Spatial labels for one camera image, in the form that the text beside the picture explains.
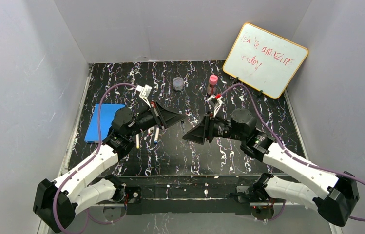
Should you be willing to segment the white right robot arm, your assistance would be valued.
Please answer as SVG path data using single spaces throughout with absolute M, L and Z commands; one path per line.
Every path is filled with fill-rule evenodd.
M 248 189 L 249 198 L 264 201 L 270 198 L 287 200 L 313 209 L 336 226 L 346 225 L 359 200 L 352 174 L 322 172 L 304 158 L 287 153 L 276 140 L 256 127 L 257 119 L 244 108 L 233 111 L 230 119 L 211 113 L 201 123 L 183 135 L 183 139 L 198 144 L 215 137 L 239 140 L 240 149 L 250 158 L 280 169 L 296 182 L 263 173 Z

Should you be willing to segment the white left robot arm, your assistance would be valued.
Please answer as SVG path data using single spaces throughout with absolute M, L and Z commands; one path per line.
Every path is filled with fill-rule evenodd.
M 135 115 L 123 107 L 115 112 L 101 146 L 64 175 L 38 184 L 33 212 L 56 233 L 67 228 L 76 215 L 105 200 L 126 201 L 126 184 L 114 175 L 93 181 L 105 170 L 119 163 L 136 145 L 135 137 L 145 130 L 165 130 L 187 116 L 167 110 L 158 102 Z

